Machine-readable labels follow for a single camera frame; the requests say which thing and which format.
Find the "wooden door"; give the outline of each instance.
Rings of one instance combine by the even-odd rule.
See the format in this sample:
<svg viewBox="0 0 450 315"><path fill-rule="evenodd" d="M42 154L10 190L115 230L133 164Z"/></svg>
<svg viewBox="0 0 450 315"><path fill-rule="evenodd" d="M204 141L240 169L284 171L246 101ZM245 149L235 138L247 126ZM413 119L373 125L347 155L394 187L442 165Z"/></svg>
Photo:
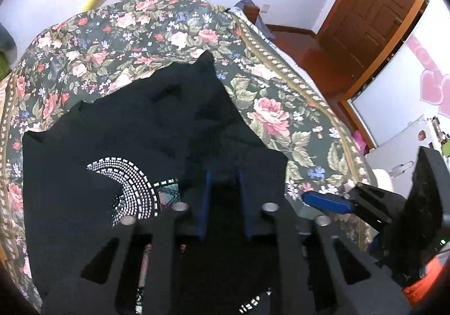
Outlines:
<svg viewBox="0 0 450 315"><path fill-rule="evenodd" d="M356 79L380 54L414 2L341 0L328 26L319 32L319 41Z"/></svg>

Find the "pink heart sticker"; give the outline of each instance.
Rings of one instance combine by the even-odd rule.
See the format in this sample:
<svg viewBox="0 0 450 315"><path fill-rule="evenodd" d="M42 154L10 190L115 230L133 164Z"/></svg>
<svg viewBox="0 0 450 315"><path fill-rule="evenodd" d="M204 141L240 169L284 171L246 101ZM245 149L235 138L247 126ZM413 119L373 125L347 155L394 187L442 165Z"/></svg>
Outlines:
<svg viewBox="0 0 450 315"><path fill-rule="evenodd" d="M438 73L430 70L424 70L420 76L420 100L431 105L440 105L444 101L444 93L441 85L444 79L441 79L440 71Z"/></svg>
<svg viewBox="0 0 450 315"><path fill-rule="evenodd" d="M440 84L444 101L439 106L439 114L450 118L450 76L444 75Z"/></svg>

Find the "bed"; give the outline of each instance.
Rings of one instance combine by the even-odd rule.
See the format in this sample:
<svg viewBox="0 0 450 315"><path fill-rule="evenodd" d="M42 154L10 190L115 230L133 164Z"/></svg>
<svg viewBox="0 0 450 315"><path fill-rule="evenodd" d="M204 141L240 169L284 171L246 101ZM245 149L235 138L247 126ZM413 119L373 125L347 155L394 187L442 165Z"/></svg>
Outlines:
<svg viewBox="0 0 450 315"><path fill-rule="evenodd" d="M285 196L299 215L318 213L301 202L304 191L343 194L356 182L376 184L308 74L241 10L204 0L134 0L78 14L39 34L0 84L0 252L37 310L23 225L23 133L48 129L80 100L92 102L174 61L194 62L204 50L244 121L289 158ZM368 225L352 215L333 219L366 248Z"/></svg>

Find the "metal screw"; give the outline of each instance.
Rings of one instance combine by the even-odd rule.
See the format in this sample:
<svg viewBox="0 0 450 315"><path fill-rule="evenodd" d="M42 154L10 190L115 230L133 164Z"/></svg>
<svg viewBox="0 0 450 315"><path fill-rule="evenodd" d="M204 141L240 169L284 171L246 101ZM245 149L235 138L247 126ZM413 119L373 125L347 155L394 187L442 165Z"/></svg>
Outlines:
<svg viewBox="0 0 450 315"><path fill-rule="evenodd" d="M173 211L186 211L189 209L189 205L186 202L175 202L172 205Z"/></svg>
<svg viewBox="0 0 450 315"><path fill-rule="evenodd" d="M319 226L327 226L327 225L331 224L330 218L328 216L325 216L325 215L317 216L314 219L314 221Z"/></svg>
<svg viewBox="0 0 450 315"><path fill-rule="evenodd" d="M262 205L262 209L266 212L278 211L280 207L274 202L266 202Z"/></svg>
<svg viewBox="0 0 450 315"><path fill-rule="evenodd" d="M122 225L133 225L136 222L136 218L134 216L123 216L123 218L120 219L120 223Z"/></svg>

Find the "orange object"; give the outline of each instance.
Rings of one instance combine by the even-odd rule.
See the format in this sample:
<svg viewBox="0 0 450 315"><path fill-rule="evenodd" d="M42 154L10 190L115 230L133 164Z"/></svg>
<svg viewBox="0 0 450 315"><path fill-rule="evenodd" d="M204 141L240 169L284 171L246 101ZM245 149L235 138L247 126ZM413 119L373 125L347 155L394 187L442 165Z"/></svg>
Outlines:
<svg viewBox="0 0 450 315"><path fill-rule="evenodd" d="M412 307L416 306L418 302L425 296L425 294L433 285L434 281L436 281L436 278L439 275L441 269L442 266L440 265L437 257L434 257L433 259L431 259L431 261L429 261L427 265L426 276L413 285L405 287L403 289L403 293Z"/></svg>

